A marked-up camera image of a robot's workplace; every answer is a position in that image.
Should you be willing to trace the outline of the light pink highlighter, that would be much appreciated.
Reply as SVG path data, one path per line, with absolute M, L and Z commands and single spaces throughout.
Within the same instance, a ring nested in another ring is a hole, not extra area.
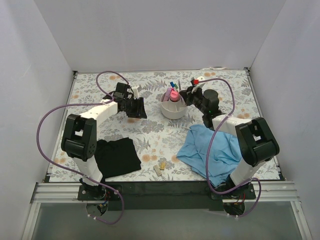
M 169 101 L 170 95 L 171 95 L 171 91 L 172 91 L 172 88 L 168 87 L 166 92 L 164 93 L 164 96 L 163 96 L 161 102 L 168 102 Z

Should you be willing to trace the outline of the white round divided organizer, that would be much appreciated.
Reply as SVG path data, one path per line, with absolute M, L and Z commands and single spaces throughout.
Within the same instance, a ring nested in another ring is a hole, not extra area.
M 180 100 L 177 102 L 172 102 L 170 99 L 162 102 L 163 96 L 164 94 L 160 99 L 160 110 L 162 114 L 170 120 L 181 119 L 187 112 L 187 105 L 183 98 L 180 96 Z

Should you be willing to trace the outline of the beige eraser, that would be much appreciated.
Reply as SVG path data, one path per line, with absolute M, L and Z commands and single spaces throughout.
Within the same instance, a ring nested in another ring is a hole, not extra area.
M 157 176 L 161 176 L 162 175 L 161 169 L 159 168 L 158 165 L 154 165 L 153 169 L 154 169 L 155 173 L 157 174 Z

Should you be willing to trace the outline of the yellow small clip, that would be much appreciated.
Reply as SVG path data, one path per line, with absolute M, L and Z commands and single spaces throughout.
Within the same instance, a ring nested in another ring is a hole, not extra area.
M 165 162 L 162 162 L 161 164 L 160 164 L 160 170 L 164 170 L 165 169 L 165 167 L 166 167 L 166 163 Z

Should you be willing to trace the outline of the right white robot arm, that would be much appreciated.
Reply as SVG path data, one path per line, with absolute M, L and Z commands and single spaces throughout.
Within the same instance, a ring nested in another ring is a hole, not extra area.
M 258 169 L 280 152 L 266 120 L 223 113 L 213 89 L 192 85 L 179 94 L 200 110 L 203 124 L 190 127 L 176 157 L 206 178 L 213 193 L 239 198 Z

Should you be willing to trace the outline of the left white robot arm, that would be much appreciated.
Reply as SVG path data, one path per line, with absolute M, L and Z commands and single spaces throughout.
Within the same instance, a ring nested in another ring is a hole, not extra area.
M 139 96 L 140 86 L 118 82 L 112 95 L 106 95 L 98 105 L 79 115 L 68 115 L 62 136 L 61 149 L 76 163 L 84 174 L 80 182 L 86 193 L 95 200 L 106 196 L 101 184 L 103 174 L 94 157 L 97 150 L 97 128 L 119 112 L 130 118 L 146 119 L 144 98 Z

